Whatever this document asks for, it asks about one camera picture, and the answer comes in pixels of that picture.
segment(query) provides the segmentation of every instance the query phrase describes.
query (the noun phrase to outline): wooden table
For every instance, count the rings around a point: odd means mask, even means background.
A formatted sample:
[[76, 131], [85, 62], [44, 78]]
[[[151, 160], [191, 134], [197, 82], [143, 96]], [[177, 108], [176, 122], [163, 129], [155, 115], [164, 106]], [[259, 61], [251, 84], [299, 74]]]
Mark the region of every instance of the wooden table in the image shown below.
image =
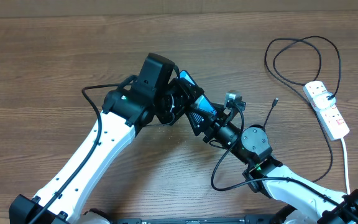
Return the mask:
[[[319, 177], [329, 165], [329, 151], [316, 118], [268, 75], [263, 63], [274, 38], [309, 35], [329, 38], [341, 53], [337, 105], [351, 129], [346, 143], [355, 189], [358, 11], [0, 19], [0, 223], [8, 222], [13, 199], [18, 194], [32, 197], [88, 135], [96, 117], [80, 90], [138, 73], [149, 52], [188, 70], [213, 102], [222, 103], [228, 90], [241, 91], [247, 102], [246, 126], [262, 124], [279, 97], [267, 126], [274, 154], [303, 177]], [[326, 42], [311, 41], [323, 55], [320, 79], [334, 91], [335, 51]], [[269, 58], [285, 44], [275, 44]], [[299, 45], [277, 63], [288, 78], [307, 82], [316, 73], [318, 58], [313, 49]], [[101, 106], [108, 91], [90, 95]], [[333, 169], [319, 184], [344, 191], [341, 143], [331, 144]], [[145, 128], [105, 173], [85, 210], [96, 207], [116, 218], [230, 217], [275, 213], [284, 206], [248, 187], [214, 191], [209, 181], [222, 153], [202, 136], [194, 137], [186, 118], [172, 127]], [[216, 185], [243, 181], [243, 170], [228, 156]]]

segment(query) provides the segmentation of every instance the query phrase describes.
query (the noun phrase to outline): white power cord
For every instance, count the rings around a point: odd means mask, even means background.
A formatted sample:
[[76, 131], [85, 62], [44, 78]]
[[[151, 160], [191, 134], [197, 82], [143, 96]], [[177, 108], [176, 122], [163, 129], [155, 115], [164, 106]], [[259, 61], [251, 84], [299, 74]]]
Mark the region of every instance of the white power cord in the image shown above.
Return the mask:
[[343, 147], [343, 163], [345, 166], [345, 184], [346, 184], [346, 193], [351, 193], [351, 187], [349, 185], [349, 169], [347, 167], [347, 149], [345, 144], [345, 139], [341, 138], [342, 147]]

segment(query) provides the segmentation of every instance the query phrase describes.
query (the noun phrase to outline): white robotic arm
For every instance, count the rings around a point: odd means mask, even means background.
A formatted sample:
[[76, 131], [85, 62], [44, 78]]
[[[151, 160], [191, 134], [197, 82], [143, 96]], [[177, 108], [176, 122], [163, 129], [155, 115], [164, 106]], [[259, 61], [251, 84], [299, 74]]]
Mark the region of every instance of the white robotic arm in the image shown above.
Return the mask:
[[[178, 76], [168, 83], [173, 70]], [[131, 81], [131, 89], [124, 89], [123, 87]], [[63, 169], [40, 189], [32, 200], [19, 195], [13, 201], [9, 208], [11, 224], [26, 224], [30, 220], [32, 223], [40, 220], [37, 223], [47, 224], [109, 223], [93, 212], [88, 212], [80, 218], [94, 186], [117, 155], [155, 115], [161, 123], [173, 124], [184, 114], [188, 117], [196, 136], [204, 133], [204, 142], [215, 139], [221, 143], [222, 148], [227, 149], [224, 155], [231, 152], [252, 168], [244, 172], [244, 177], [252, 182], [250, 187], [254, 192], [262, 192], [266, 196], [292, 205], [303, 214], [304, 220], [308, 219], [312, 223], [320, 222], [322, 218], [324, 222], [320, 223], [333, 223], [330, 221], [338, 218], [352, 220], [355, 217], [353, 208], [356, 208], [354, 210], [357, 210], [358, 215], [358, 192], [353, 195], [354, 199], [348, 200], [347, 196], [343, 197], [345, 193], [325, 189], [296, 175], [273, 158], [273, 149], [269, 145], [263, 126], [253, 125], [241, 132], [244, 122], [241, 129], [231, 123], [238, 112], [242, 115], [242, 110], [246, 106], [237, 92], [230, 91], [226, 95], [224, 105], [210, 103], [203, 93], [203, 89], [186, 71], [179, 72], [170, 60], [149, 54], [138, 77], [131, 76], [118, 85], [116, 90], [106, 95], [101, 113], [101, 137], [93, 153], [90, 149], [94, 147], [94, 140], [100, 131], [98, 122]], [[225, 109], [230, 109], [230, 114], [226, 114]], [[88, 161], [84, 160], [87, 155], [90, 155]], [[81, 168], [80, 164], [84, 162], [86, 163]], [[75, 175], [74, 171], [78, 169], [79, 172]], [[68, 182], [71, 176], [74, 178], [64, 188], [63, 183]]]
[[[99, 182], [118, 154], [135, 138], [134, 126], [128, 127], [126, 120], [112, 112], [101, 113], [103, 123], [102, 135], [99, 145], [84, 167], [69, 183], [59, 198], [49, 206], [48, 210], [56, 215], [66, 213], [66, 221], [76, 223], [80, 218], [81, 211], [94, 186]], [[34, 198], [39, 198], [39, 205], [45, 204], [52, 198], [54, 193], [71, 176], [74, 170], [85, 158], [92, 147], [98, 132], [98, 122], [86, 137], [82, 145], [66, 163], [63, 169], [43, 188]]]

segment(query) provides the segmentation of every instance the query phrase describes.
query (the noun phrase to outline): extension cord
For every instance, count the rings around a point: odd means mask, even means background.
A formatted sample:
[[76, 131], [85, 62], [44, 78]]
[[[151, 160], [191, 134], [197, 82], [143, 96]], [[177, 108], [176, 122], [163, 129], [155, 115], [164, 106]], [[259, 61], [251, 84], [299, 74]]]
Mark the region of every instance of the extension cord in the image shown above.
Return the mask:
[[347, 150], [345, 140], [343, 139], [344, 136], [349, 133], [349, 127], [335, 105], [335, 97], [329, 100], [332, 93], [327, 91], [327, 88], [321, 81], [312, 81], [307, 83], [303, 87], [303, 91], [308, 97], [311, 106], [316, 111], [317, 117], [326, 130], [330, 140], [334, 141], [340, 139], [342, 142], [346, 192], [347, 194], [350, 194], [349, 171], [347, 168]]

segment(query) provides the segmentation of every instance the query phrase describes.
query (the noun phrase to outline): power strip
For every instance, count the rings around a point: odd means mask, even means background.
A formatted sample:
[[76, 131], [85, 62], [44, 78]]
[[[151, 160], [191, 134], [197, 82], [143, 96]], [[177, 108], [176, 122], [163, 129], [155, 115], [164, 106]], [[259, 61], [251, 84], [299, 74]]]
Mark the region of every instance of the power strip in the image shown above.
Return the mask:
[[309, 99], [317, 117], [323, 124], [330, 140], [338, 140], [349, 133], [349, 127], [335, 105], [335, 97], [328, 100], [332, 93], [328, 92], [321, 81], [307, 83], [303, 91]]

